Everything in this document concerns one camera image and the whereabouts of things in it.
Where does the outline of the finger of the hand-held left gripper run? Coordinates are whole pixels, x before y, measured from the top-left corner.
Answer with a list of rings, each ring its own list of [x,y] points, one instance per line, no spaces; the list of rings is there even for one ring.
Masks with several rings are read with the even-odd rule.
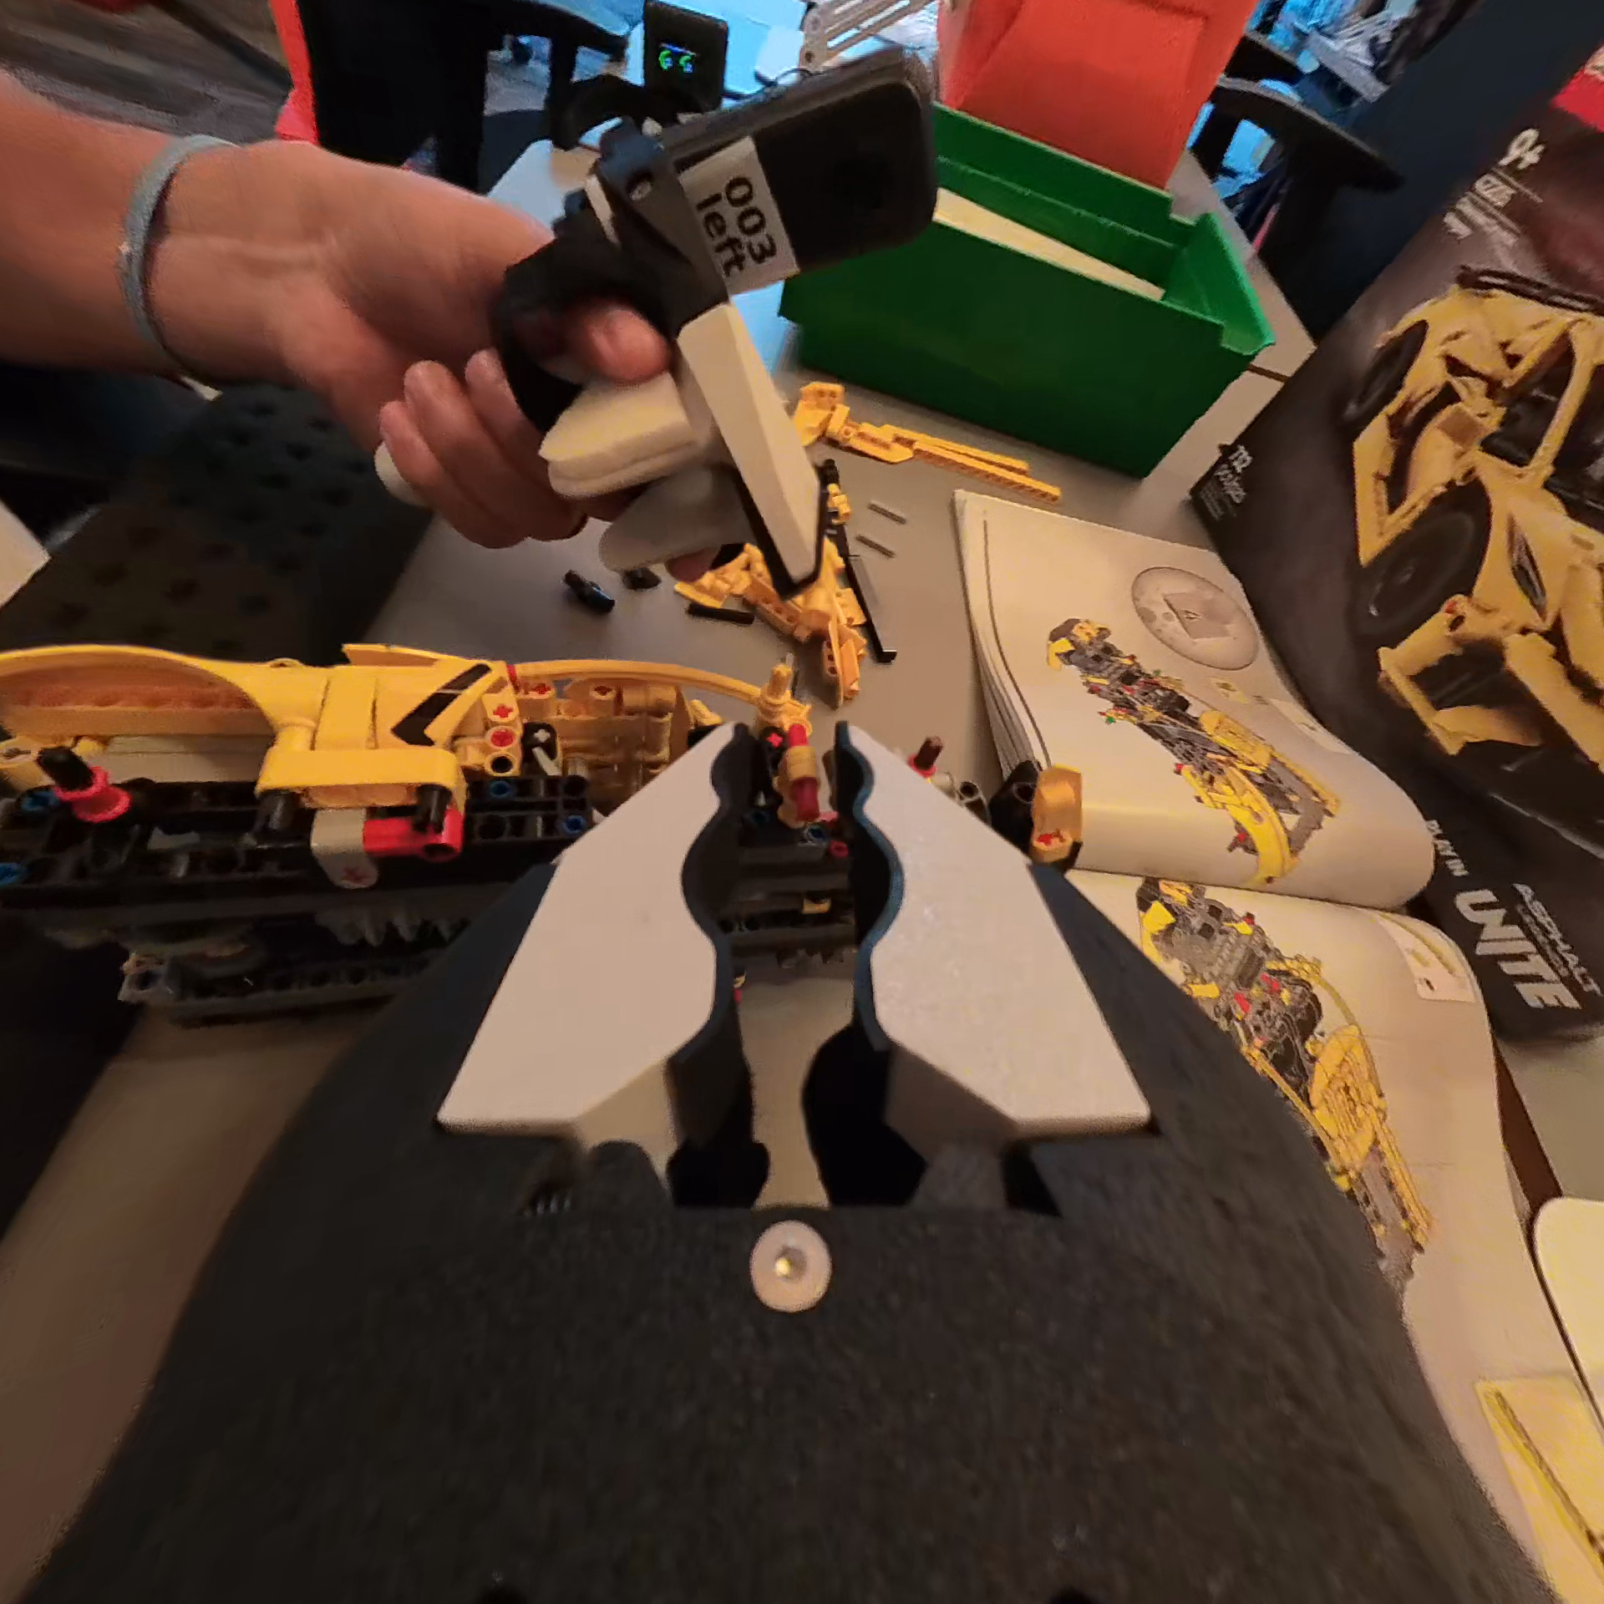
[[[775,589],[813,585],[828,494],[802,444],[744,316],[716,305],[676,337],[676,377],[706,412],[760,524]]]

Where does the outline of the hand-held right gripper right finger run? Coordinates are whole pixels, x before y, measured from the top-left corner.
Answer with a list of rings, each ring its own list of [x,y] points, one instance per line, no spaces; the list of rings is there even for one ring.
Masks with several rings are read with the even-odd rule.
[[[834,729],[855,912],[851,1034],[828,1044],[828,1181],[914,1185],[951,1151],[1149,1135],[1073,952],[1077,899],[865,729]]]

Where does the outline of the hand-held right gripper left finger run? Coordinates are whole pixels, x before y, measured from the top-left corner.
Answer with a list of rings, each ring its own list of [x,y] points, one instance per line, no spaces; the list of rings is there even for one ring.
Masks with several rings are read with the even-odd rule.
[[[681,1191],[752,1189],[752,1074],[719,916],[752,732],[723,725],[557,859],[435,1124],[632,1143]]]

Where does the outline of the yellow black brick car model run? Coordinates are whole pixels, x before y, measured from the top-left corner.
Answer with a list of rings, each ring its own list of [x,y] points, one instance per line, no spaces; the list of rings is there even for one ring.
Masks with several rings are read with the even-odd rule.
[[[152,647],[3,652],[3,912],[122,952],[187,1025],[389,1000],[737,711],[735,979],[855,943],[849,828],[788,658],[760,685],[628,658],[347,647],[305,666]]]

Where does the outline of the person's left hand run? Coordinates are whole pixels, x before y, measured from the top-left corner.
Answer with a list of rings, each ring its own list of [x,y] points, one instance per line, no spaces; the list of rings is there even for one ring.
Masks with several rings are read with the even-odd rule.
[[[147,309],[191,373],[318,394],[464,538],[555,542],[632,492],[551,490],[494,349],[504,276],[548,242],[525,213],[422,173],[307,144],[215,146],[166,190]]]

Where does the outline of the black device green display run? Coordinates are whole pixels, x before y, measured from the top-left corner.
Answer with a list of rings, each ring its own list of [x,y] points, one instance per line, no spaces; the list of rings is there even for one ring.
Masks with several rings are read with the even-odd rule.
[[[643,3],[643,85],[712,110],[725,97],[729,22],[670,1]]]

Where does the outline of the pile of yellow brick parts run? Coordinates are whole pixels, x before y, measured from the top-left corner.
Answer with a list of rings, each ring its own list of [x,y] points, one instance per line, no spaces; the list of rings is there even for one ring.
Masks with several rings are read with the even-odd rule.
[[[836,547],[838,536],[849,540],[851,505],[840,484],[836,461],[826,456],[815,469],[825,490],[825,517],[813,582],[792,593],[779,593],[762,547],[746,542],[740,547],[719,549],[710,570],[697,580],[677,580],[674,589],[687,601],[691,614],[725,622],[760,616],[786,639],[817,647],[825,687],[832,704],[840,708],[857,696],[863,662],[872,658],[872,652]]]

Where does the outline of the green storage bin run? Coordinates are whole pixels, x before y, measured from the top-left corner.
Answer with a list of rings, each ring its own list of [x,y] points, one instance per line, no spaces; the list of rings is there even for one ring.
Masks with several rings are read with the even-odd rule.
[[[1145,475],[1275,339],[1212,211],[939,106],[943,196],[910,244],[786,282],[800,366]]]

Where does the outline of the orange bag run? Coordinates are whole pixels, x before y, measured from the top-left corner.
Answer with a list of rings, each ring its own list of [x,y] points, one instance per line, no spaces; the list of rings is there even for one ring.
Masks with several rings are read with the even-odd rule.
[[[1164,188],[1254,1],[952,1],[935,22],[941,100]]]

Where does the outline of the open instruction booklet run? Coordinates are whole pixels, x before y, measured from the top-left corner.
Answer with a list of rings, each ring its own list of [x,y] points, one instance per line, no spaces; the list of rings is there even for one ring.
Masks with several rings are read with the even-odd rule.
[[[1600,1428],[1537,1275],[1491,1021],[1405,912],[1430,834],[1292,696],[1208,551],[954,492],[998,759],[1080,778],[1071,880],[1289,1105],[1466,1460],[1600,1599]]]

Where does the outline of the black office chair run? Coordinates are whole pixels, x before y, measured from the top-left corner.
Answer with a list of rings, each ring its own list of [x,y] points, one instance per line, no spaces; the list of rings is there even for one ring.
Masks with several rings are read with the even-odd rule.
[[[424,146],[450,184],[485,192],[530,144],[557,142],[582,51],[628,55],[643,3],[296,1],[273,22],[313,125],[336,154],[403,167]],[[490,53],[513,37],[548,45],[534,110],[487,112]]]

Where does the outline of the light blue wristband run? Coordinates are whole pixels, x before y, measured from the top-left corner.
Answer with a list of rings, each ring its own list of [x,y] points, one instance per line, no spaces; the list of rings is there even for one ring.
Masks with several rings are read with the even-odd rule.
[[[126,200],[114,253],[114,282],[133,331],[145,347],[160,352],[177,372],[187,368],[170,349],[152,310],[150,272],[156,234],[162,226],[168,192],[183,165],[198,154],[233,148],[234,142],[210,133],[170,137],[139,167]]]

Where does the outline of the black toy car box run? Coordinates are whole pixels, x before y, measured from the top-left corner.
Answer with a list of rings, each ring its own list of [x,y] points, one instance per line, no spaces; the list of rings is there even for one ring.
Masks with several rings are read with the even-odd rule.
[[[1521,1040],[1602,1019],[1600,95],[1596,49],[1191,488]]]

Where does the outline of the light grey garment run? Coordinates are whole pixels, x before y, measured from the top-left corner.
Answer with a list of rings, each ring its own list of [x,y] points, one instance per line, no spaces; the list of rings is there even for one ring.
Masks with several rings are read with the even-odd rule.
[[[13,599],[28,580],[49,561],[49,551],[34,532],[9,509],[0,505],[0,599],[2,606]]]

